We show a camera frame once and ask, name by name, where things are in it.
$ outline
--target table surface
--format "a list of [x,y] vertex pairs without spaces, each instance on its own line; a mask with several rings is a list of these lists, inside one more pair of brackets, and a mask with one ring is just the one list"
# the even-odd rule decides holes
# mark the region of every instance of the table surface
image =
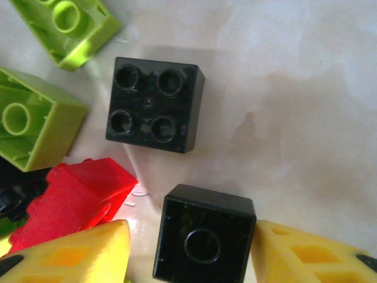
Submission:
[[[132,229],[127,278],[154,282],[161,205],[178,183],[252,198],[259,219],[377,256],[375,1],[104,2],[123,29],[69,73],[4,1],[0,65],[91,107],[66,162],[112,157],[144,186],[116,216]],[[206,84],[193,152],[105,140],[117,56],[200,66]],[[255,282],[251,261],[245,282]]]

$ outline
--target black toy brick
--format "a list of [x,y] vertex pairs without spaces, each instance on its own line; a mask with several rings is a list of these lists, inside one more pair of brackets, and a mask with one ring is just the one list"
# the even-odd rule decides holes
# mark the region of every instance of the black toy brick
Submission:
[[118,57],[106,139],[170,152],[193,150],[203,87],[196,65]]
[[166,197],[153,277],[174,283],[241,283],[256,215],[253,201],[178,185]]
[[27,215],[27,207],[46,188],[51,168],[22,172],[0,157],[0,218],[18,221]]

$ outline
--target white surface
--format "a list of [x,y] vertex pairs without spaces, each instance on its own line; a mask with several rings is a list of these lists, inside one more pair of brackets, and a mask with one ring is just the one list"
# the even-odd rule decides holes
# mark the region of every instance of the white surface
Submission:
[[[252,198],[259,219],[377,256],[377,5],[366,0],[115,0],[118,34],[75,73],[57,69],[8,1],[0,65],[73,93],[91,112],[69,163],[112,157],[149,190],[127,277],[151,272],[164,195],[178,183]],[[180,155],[105,140],[116,56],[198,64],[196,148]],[[254,282],[251,261],[245,282]]]

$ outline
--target red plastic piece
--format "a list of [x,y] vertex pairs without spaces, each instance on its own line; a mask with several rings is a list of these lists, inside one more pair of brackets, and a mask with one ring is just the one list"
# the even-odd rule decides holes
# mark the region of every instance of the red plastic piece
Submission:
[[28,207],[29,220],[9,241],[9,253],[110,221],[137,180],[110,158],[61,163],[46,192]]

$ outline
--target green block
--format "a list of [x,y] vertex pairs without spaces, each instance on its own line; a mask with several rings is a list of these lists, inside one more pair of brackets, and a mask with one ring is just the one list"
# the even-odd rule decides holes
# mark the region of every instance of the green block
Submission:
[[86,112],[44,80],[0,67],[0,156],[23,172],[61,163]]
[[100,0],[9,0],[59,68],[74,71],[120,23]]
[[14,230],[23,226],[26,221],[25,218],[16,222],[11,222],[7,217],[0,219],[0,237],[12,233]]

